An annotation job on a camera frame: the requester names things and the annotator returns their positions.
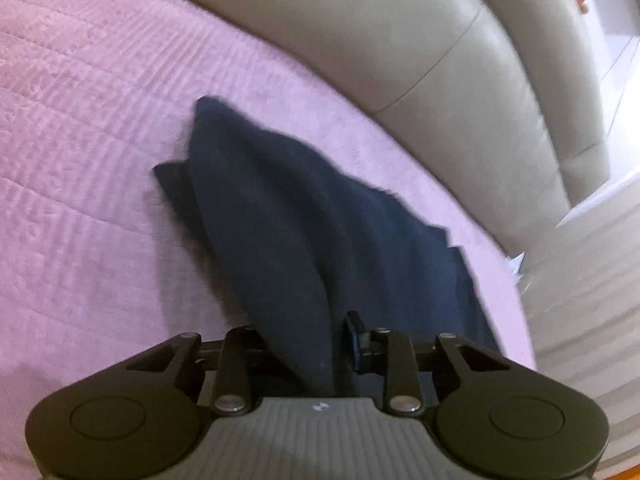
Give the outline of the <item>beige leather headboard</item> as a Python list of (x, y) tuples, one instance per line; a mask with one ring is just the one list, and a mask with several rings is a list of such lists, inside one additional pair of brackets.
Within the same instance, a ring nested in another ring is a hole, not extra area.
[(307, 64), (510, 255), (610, 177), (576, 0), (192, 1)]

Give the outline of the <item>pink quilted bedspread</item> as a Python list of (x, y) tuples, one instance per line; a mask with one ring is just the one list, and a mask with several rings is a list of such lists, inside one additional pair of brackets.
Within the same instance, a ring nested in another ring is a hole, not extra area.
[(184, 0), (1, 0), (1, 474), (35, 479), (49, 393), (243, 313), (153, 168), (186, 157), (195, 101), (254, 122), (442, 226), (506, 356), (535, 363), (494, 241), (382, 128), (284, 52)]

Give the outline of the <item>navy hoodie with white stripes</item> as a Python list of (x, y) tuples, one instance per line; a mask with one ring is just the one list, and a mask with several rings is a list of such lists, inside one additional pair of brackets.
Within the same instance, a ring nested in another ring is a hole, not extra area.
[(459, 248), (393, 195), (224, 102), (196, 102), (189, 156), (154, 169), (247, 321), (313, 396), (374, 396), (348, 368), (348, 312), (415, 342), (498, 346)]

